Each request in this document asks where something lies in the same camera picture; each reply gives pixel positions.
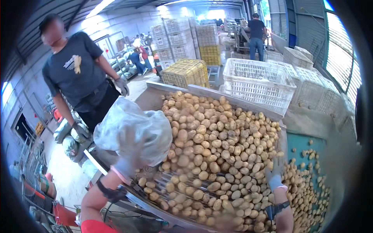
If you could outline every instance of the red sleeve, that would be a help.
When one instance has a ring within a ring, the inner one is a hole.
[[[97,220],[85,220],[81,225],[82,233],[117,233],[116,230]]]

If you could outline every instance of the teal metal surface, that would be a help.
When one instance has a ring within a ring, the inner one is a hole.
[[[306,155],[303,158],[302,157],[302,151],[313,149],[317,152],[319,157],[322,157],[324,155],[323,153],[324,153],[325,148],[326,148],[326,141],[321,139],[321,138],[310,137],[310,136],[306,136],[306,135],[294,134],[294,133],[289,133],[289,132],[287,132],[287,139],[288,139],[288,158],[289,158],[288,163],[291,161],[292,158],[295,158],[296,159],[295,164],[297,165],[298,169],[300,169],[301,171],[304,171],[304,170],[308,169],[308,164],[312,163],[313,173],[315,174],[314,178],[312,179],[312,182],[314,184],[313,190],[321,193],[322,189],[319,188],[319,186],[318,186],[317,177],[324,175],[323,174],[323,169],[321,167],[321,173],[317,174],[317,169],[315,169],[316,158],[314,158],[312,160],[309,160],[308,159],[309,155]],[[300,164],[302,162],[305,163],[305,167],[301,169]],[[314,210],[317,210],[319,208],[319,206],[316,203],[316,204],[312,205],[312,208]],[[318,223],[318,224],[316,224],[316,226],[311,227],[311,232],[317,231],[319,225],[320,224]]]

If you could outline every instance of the man in jeans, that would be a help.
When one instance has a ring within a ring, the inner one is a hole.
[[[250,60],[255,60],[255,52],[258,49],[259,61],[263,61],[264,56],[264,45],[263,45],[263,34],[267,36],[267,29],[263,21],[259,20],[257,13],[253,14],[253,20],[248,22],[250,28]]]

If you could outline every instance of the person in red shirt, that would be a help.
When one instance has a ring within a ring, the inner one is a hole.
[[[148,70],[151,70],[153,69],[153,67],[151,66],[150,62],[149,62],[149,59],[148,59],[148,51],[146,51],[146,49],[144,49],[143,46],[140,46],[140,52],[141,52],[141,55],[142,55],[142,58],[144,59],[145,61],[145,71],[143,74],[145,74]]]

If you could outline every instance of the corrugated metal wall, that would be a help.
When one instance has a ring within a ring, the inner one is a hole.
[[[322,0],[294,0],[298,20],[298,46],[313,54],[313,62],[323,64],[325,59],[325,19]]]
[[[285,40],[289,37],[285,0],[268,0],[271,13],[272,32]]]

